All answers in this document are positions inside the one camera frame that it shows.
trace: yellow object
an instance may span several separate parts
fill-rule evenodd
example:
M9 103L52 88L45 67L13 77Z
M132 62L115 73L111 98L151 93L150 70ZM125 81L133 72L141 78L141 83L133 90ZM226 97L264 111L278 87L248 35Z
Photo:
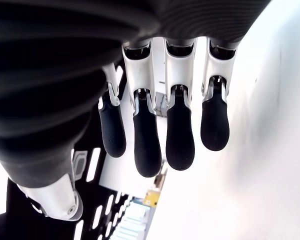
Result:
M155 208L159 201L159 197L160 197L160 192L148 190L148 192L146 193L146 196L143 200L143 204L146 206Z

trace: white wall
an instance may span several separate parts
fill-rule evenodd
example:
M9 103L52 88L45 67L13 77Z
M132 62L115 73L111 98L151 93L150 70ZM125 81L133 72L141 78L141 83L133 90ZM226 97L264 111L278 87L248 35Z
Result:
M148 240L300 240L300 0L273 0L240 44L230 139L200 140L205 39L195 60L192 167L168 170Z

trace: robotic hand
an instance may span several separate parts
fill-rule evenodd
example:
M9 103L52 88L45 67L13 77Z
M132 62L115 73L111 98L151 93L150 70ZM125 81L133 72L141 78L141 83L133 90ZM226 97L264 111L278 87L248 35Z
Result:
M136 168L155 176L162 163L152 49L158 36L165 38L168 163L182 171L194 161L190 103L202 36L201 140L222 150L236 49L269 1L0 0L0 163L10 179L46 216L81 217L71 150L98 101L105 150L117 158L126 149L114 67L122 54Z
M178 171L188 169L195 157L191 125L193 71L197 39L164 40L167 102L166 158ZM202 83L201 140L211 151L220 151L229 140L227 95L239 43L207 39ZM133 114L134 160L139 173L152 177L160 170L152 41L122 47Z

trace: metal screw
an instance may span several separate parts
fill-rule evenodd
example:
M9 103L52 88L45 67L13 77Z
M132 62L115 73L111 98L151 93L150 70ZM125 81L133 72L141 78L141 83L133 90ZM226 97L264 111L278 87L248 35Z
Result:
M68 215L72 214L75 209L76 209L76 206L70 207L70 209L68 211Z

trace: black fingertip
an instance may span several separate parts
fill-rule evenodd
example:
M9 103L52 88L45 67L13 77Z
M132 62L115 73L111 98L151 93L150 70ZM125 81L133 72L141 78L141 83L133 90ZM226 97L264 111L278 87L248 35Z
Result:
M140 106L133 117L134 161L140 175L151 178L157 175L162 164L156 115Z
M183 97L179 98L176 97L175 105L167 111L165 154L167 162L173 169L183 171L194 161L195 141L191 126L191 110L185 106Z
M104 101L99 114L104 149L111 157L119 158L127 146L120 105L113 106L111 102Z
M221 93L202 103L201 141L211 151L220 151L228 143L230 129L227 104Z

